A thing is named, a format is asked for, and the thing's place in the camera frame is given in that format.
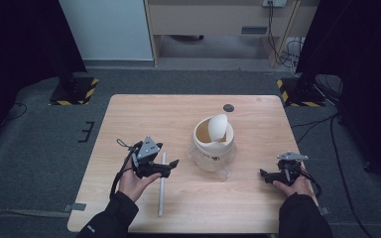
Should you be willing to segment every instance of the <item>gray carpet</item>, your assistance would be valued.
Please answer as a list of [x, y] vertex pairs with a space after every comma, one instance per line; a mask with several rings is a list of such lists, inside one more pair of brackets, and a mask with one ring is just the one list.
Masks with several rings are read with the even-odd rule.
[[[20, 91], [17, 102], [27, 106], [19, 118], [0, 128], [0, 209], [54, 211], [75, 201], [109, 99], [114, 94], [274, 94], [276, 80], [288, 72], [109, 70], [89, 72], [99, 80], [87, 105], [50, 106], [49, 98], [58, 80], [50, 78]], [[8, 118], [21, 115], [24, 105], [15, 105]], [[336, 109], [287, 107], [291, 125], [324, 119]], [[87, 121], [95, 125], [87, 143]], [[315, 126], [299, 143], [300, 152], [311, 159], [310, 173], [323, 189], [318, 199], [330, 209], [325, 216], [334, 237], [366, 237], [350, 210], [337, 168], [330, 137], [330, 121]], [[294, 128], [296, 140], [309, 126]], [[344, 126], [333, 123], [353, 206], [373, 237], [381, 237], [381, 175], [366, 173], [361, 153]], [[67, 217], [0, 215], [0, 237], [74, 237], [66, 228]]]

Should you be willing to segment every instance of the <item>person's right hand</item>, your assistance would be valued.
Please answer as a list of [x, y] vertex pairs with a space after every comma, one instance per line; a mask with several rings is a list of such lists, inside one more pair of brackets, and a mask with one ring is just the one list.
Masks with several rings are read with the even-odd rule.
[[311, 190], [309, 189], [309, 186], [308, 186], [308, 182], [309, 180], [306, 177], [299, 176], [291, 186], [287, 186], [277, 180], [274, 180], [272, 184], [276, 186], [277, 188], [281, 189], [286, 194], [286, 196], [291, 196], [295, 192], [297, 194], [305, 194], [305, 195], [312, 196]]

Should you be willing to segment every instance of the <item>sleeve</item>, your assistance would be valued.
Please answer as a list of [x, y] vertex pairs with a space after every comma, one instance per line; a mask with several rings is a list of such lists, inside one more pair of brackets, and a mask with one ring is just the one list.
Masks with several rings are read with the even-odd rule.
[[314, 200], [303, 194], [289, 196], [280, 208], [280, 238], [331, 238], [332, 231]]
[[76, 237], [125, 237], [138, 210], [138, 206], [128, 196], [117, 191], [110, 198], [106, 209], [92, 217]]

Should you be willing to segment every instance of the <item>yellow and black hazard tape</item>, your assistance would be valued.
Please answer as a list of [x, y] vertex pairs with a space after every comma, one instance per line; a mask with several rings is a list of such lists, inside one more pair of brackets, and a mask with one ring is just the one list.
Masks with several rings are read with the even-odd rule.
[[283, 81], [281, 79], [277, 80], [278, 87], [280, 88], [281, 95], [283, 97], [285, 106], [310, 106], [310, 107], [321, 107], [324, 106], [323, 102], [312, 102], [312, 101], [302, 101], [302, 102], [292, 102], [289, 97], [289, 93], [283, 86]]
[[81, 105], [81, 104], [87, 104], [88, 101], [91, 99], [92, 94], [94, 93], [95, 87], [97, 86], [98, 79], [95, 78], [92, 83], [89, 85], [89, 88], [84, 96], [84, 98], [81, 98], [81, 100], [56, 100], [51, 101], [50, 105], [61, 105], [61, 106], [67, 106], [67, 105]]

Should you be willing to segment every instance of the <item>white wall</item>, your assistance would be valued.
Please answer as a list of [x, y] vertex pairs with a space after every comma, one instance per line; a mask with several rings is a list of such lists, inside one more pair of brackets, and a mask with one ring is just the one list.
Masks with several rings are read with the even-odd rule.
[[84, 60], [153, 60], [143, 0], [60, 0]]

